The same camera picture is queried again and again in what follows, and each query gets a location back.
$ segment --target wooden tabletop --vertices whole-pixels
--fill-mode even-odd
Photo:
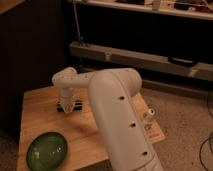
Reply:
[[[40,134],[54,131],[61,133],[68,142],[68,154],[59,171],[77,170],[108,159],[102,139],[91,113],[86,89],[76,89],[75,96],[83,101],[82,111],[66,115],[57,112],[58,91],[54,86],[28,91],[24,94],[18,152],[18,171],[29,170],[26,153],[31,142]],[[148,107],[138,93],[133,98],[138,113],[142,116]],[[152,143],[165,138],[155,121],[148,131]]]

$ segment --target screw hole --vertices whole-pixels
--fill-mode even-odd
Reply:
[[[121,97],[119,97],[118,99],[119,99],[119,100],[124,100],[125,97],[124,97],[124,96],[121,96]]]
[[[134,127],[136,127],[136,124],[135,124],[135,123],[131,123],[129,126],[130,126],[131,128],[134,128]]]
[[[145,152],[142,153],[143,156],[146,156],[147,154],[148,154],[147,151],[145,151]]]

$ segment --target speckled floor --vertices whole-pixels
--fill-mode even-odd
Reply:
[[[156,110],[156,118],[166,135],[162,142],[154,144],[165,171],[202,171],[199,162],[199,147],[213,132],[206,101],[142,89],[148,106]],[[0,170],[16,170],[17,144],[0,132]],[[202,158],[213,170],[213,155],[208,143]],[[81,171],[112,171],[109,161],[81,169]]]

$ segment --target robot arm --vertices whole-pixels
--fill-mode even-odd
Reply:
[[[53,76],[53,84],[60,88],[59,100],[64,109],[69,100],[73,101],[73,88],[88,88],[91,109],[114,170],[163,171],[131,100],[142,85],[135,70],[77,74],[67,68]]]

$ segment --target cable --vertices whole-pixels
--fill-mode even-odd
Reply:
[[[202,167],[206,170],[206,171],[210,171],[206,165],[204,164],[203,160],[202,160],[202,149],[203,149],[203,146],[206,144],[206,142],[209,142],[209,147],[211,149],[211,153],[213,155],[213,150],[212,150],[212,144],[213,144],[213,132],[210,134],[209,138],[207,138],[205,141],[202,142],[201,146],[200,146],[200,150],[199,150],[199,160],[200,160],[200,163],[202,165]]]
[[[210,101],[210,91],[208,92],[208,95],[207,95],[207,99],[206,99],[206,105],[207,105],[207,108],[208,108],[208,111],[209,111],[209,115],[213,118],[213,113],[211,112],[211,108],[210,108],[210,105],[209,105],[209,101]]]

